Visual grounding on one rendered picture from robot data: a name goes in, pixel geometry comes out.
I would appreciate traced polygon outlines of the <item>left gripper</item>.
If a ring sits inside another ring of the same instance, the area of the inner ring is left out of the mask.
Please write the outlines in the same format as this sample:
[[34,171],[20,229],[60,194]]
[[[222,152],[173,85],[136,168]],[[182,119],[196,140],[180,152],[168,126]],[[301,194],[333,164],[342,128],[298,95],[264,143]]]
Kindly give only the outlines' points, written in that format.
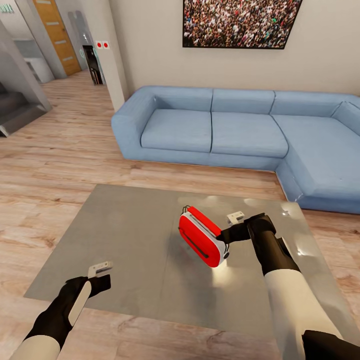
[[95,287],[96,287],[92,297],[100,292],[111,289],[110,274],[101,277],[93,277],[92,280],[95,282]]

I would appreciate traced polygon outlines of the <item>radio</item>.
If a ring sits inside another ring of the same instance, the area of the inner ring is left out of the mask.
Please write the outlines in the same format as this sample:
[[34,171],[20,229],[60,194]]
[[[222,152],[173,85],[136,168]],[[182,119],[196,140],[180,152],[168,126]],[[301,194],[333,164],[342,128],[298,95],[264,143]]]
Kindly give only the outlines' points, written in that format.
[[178,229],[184,240],[210,267],[217,268],[229,256],[230,244],[216,239],[222,230],[195,207],[183,207]]

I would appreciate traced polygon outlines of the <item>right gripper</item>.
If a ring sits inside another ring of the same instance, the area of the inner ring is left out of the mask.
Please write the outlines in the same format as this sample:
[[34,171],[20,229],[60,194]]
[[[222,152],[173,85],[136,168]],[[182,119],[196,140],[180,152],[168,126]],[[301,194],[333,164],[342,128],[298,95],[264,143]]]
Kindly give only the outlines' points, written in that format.
[[216,237],[219,241],[224,241],[225,244],[230,244],[233,242],[244,241],[244,239],[239,232],[239,225],[242,223],[237,223],[230,228],[220,231],[220,235]]

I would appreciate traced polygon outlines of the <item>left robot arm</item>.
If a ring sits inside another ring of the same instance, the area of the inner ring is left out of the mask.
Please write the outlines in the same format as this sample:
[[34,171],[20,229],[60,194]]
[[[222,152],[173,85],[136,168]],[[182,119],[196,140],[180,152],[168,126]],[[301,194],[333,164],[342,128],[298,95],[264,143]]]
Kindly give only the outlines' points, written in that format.
[[113,262],[106,261],[91,266],[86,277],[67,280],[9,360],[57,360],[89,297],[111,289],[110,274],[100,277],[98,273],[113,267]]

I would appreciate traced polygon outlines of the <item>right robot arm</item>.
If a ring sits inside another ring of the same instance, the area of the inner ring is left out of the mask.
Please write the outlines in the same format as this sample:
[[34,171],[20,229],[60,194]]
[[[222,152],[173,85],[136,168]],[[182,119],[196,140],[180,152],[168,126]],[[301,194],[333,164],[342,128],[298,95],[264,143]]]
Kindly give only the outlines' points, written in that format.
[[282,360],[360,360],[360,347],[344,341],[314,297],[285,239],[275,237],[270,217],[262,212],[239,223],[244,217],[241,211],[227,215],[229,228],[216,239],[225,244],[251,239]]

